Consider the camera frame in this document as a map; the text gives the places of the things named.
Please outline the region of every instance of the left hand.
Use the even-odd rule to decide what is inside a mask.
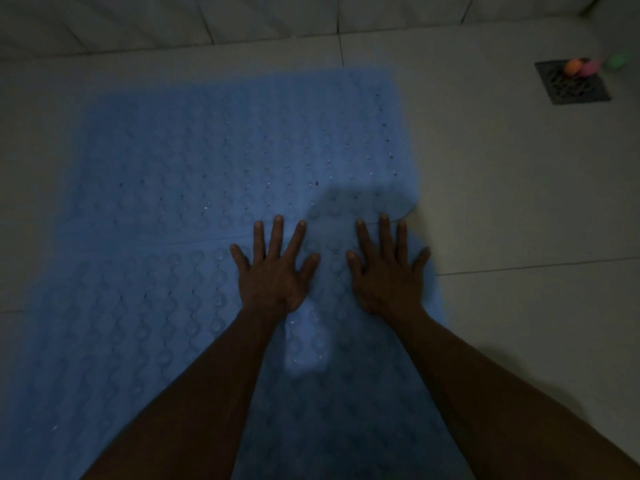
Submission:
[[[298,222],[296,231],[284,254],[280,256],[284,218],[277,215],[273,221],[269,252],[265,254],[264,226],[256,221],[253,226],[253,263],[243,254],[237,244],[231,244],[240,278],[240,298],[243,308],[273,313],[277,319],[297,310],[307,297],[309,284],[320,263],[320,254],[305,259],[300,271],[296,271],[296,257],[302,247],[307,223]]]

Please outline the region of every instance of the tile floor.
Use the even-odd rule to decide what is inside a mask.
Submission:
[[[114,86],[383,65],[420,167],[411,226],[451,328],[640,460],[640,102],[552,106],[534,63],[597,54],[573,18],[0,64],[0,381],[84,101]]]

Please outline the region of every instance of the pink toy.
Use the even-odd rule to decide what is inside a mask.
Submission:
[[[590,75],[595,74],[602,67],[602,60],[596,59],[593,61],[585,62],[580,71],[578,72],[578,77],[588,77]]]

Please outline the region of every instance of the floor drain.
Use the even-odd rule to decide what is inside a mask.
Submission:
[[[598,74],[586,78],[567,77],[563,74],[567,60],[537,62],[536,68],[553,104],[580,104],[611,101]]]

